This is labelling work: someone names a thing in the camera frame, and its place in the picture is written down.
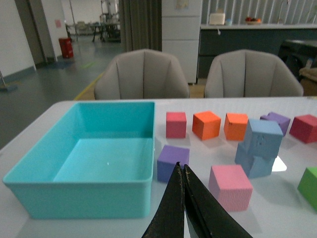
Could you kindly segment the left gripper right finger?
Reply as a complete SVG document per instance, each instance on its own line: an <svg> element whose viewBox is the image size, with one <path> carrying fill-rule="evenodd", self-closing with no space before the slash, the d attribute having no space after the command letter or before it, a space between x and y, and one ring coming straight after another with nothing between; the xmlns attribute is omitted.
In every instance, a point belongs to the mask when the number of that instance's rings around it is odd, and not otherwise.
<svg viewBox="0 0 317 238"><path fill-rule="evenodd" d="M185 209L200 238L250 238L209 192L188 165L184 165Z"/></svg>

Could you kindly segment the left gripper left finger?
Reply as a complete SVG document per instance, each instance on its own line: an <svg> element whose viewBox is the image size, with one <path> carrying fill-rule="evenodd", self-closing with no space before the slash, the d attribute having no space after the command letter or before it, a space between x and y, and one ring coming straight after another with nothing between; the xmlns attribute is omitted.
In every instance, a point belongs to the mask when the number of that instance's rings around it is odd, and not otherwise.
<svg viewBox="0 0 317 238"><path fill-rule="evenodd" d="M158 209L142 237L184 237L184 208L185 185L180 163L177 162L167 183Z"/></svg>

